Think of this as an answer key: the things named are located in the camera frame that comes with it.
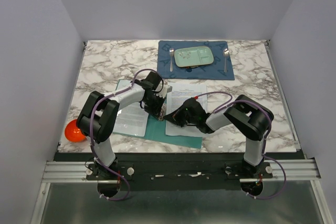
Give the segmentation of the white printed paper sheets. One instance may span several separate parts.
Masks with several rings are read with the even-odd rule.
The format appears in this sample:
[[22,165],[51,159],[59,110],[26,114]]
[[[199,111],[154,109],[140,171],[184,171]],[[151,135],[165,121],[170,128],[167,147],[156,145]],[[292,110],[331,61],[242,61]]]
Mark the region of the white printed paper sheets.
[[[205,84],[187,84],[169,82],[172,91],[167,94],[166,114],[170,114],[178,109],[185,100],[207,92]],[[180,127],[166,121],[165,134],[169,136],[190,136],[190,137],[206,137],[207,134],[202,133],[195,126]]]

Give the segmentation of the teal file folder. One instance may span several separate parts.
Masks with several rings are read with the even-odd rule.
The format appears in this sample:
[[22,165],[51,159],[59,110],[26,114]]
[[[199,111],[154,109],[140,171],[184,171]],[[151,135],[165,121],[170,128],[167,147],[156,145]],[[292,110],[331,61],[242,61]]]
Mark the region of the teal file folder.
[[169,136],[165,134],[165,129],[166,129],[166,122],[158,121],[157,119],[148,114],[145,136],[144,137],[132,136],[132,137],[197,149],[200,149],[202,146],[201,137]]

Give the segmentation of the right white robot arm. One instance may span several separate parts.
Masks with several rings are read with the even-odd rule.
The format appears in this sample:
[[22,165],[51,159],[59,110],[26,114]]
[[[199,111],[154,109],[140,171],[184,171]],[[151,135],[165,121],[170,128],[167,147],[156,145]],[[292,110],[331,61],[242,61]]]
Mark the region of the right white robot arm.
[[245,95],[238,96],[235,101],[212,113],[205,112],[197,99],[198,96],[187,99],[164,119],[180,127],[194,126],[204,134],[233,124],[246,138],[242,173],[249,178],[259,174],[273,113]]

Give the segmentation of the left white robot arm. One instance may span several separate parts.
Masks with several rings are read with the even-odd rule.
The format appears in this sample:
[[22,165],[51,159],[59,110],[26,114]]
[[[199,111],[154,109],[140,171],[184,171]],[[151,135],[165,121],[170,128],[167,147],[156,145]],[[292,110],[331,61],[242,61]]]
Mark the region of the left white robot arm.
[[115,153],[109,140],[118,113],[133,103],[139,103],[148,115],[159,120],[162,117],[163,104],[172,87],[165,84],[163,78],[149,69],[145,79],[133,80],[125,87],[109,95],[98,91],[90,93],[78,118],[76,126],[81,133],[90,138],[90,148],[95,161],[99,163],[98,173],[104,179],[116,175]]

